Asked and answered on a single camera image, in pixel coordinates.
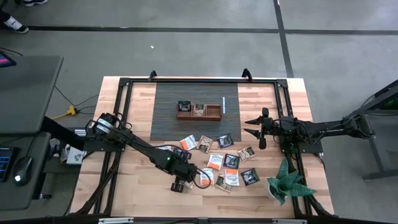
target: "gray rug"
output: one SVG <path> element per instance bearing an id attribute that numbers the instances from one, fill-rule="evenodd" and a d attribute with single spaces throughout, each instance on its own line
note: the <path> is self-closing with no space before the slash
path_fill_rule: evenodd
<path id="1" fill-rule="evenodd" d="M 177 120 L 176 107 L 179 100 L 192 104 L 223 104 L 225 114 L 221 121 Z M 216 137 L 231 133 L 234 141 L 241 141 L 238 85 L 234 83 L 158 83 L 154 106 L 154 117 L 150 133 L 151 141 L 179 141 L 193 134 L 216 140 Z"/>

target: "gray floor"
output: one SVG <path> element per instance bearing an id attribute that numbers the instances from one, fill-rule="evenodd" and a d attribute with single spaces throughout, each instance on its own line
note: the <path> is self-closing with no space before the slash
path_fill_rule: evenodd
<path id="1" fill-rule="evenodd" d="M 393 0 L 280 0 L 286 29 L 398 29 Z M 7 7 L 29 25 L 116 27 L 277 28 L 271 0 L 50 0 L 45 6 Z M 398 36 L 288 35 L 295 77 L 304 78 L 314 121 L 340 119 L 398 78 Z M 52 32 L 17 35 L 0 31 L 0 47 L 26 55 L 63 55 L 57 86 L 73 102 L 96 94 L 105 75 L 205 75 L 286 77 L 278 34 L 158 32 Z M 68 103 L 54 93 L 49 116 Z M 81 126 L 90 118 L 61 119 Z M 345 218 L 398 220 L 398 178 L 363 182 L 377 171 L 367 141 L 334 137 L 322 141 L 335 213 Z M 55 177 L 56 197 L 1 219 L 61 215 L 75 176 Z"/>

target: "green plant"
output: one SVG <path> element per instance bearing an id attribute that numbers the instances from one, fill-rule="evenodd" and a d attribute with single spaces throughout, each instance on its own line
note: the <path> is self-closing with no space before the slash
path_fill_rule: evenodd
<path id="1" fill-rule="evenodd" d="M 298 171 L 289 173 L 289 164 L 286 158 L 282 161 L 279 167 L 278 174 L 275 177 L 268 178 L 269 190 L 271 194 L 280 202 L 280 205 L 285 203 L 285 197 L 303 197 L 309 196 L 317 192 L 305 185 L 298 184 L 303 177 L 299 175 Z"/>

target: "shoe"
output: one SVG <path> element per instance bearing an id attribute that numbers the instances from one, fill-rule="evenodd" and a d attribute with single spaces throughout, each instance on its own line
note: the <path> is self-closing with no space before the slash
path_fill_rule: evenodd
<path id="1" fill-rule="evenodd" d="M 22 0 L 26 7 L 31 7 L 34 5 L 41 5 L 47 3 L 49 0 Z"/>
<path id="2" fill-rule="evenodd" d="M 4 24 L 19 34 L 26 34 L 29 31 L 28 27 L 23 26 L 20 22 L 16 21 L 12 16 L 10 17 L 9 20 L 4 22 Z"/>

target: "screen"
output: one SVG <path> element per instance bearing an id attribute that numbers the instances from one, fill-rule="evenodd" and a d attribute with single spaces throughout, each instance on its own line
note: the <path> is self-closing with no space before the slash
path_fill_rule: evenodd
<path id="1" fill-rule="evenodd" d="M 6 57 L 5 55 L 0 53 L 0 68 L 12 66 L 12 65 L 15 65 L 15 63 L 12 60 L 10 60 L 8 57 Z"/>

